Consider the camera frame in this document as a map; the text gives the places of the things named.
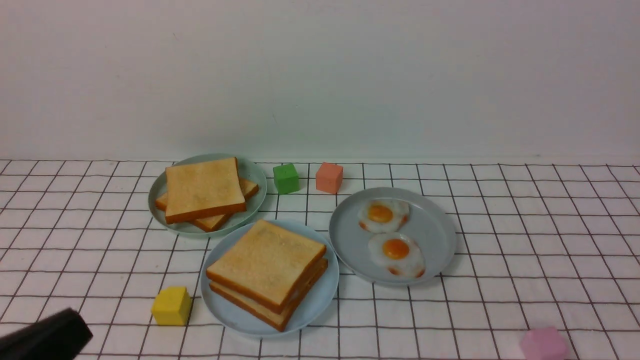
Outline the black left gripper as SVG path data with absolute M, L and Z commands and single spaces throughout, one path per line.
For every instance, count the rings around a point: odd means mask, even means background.
M 74 360 L 94 337 L 79 312 L 60 310 L 0 339 L 2 360 Z

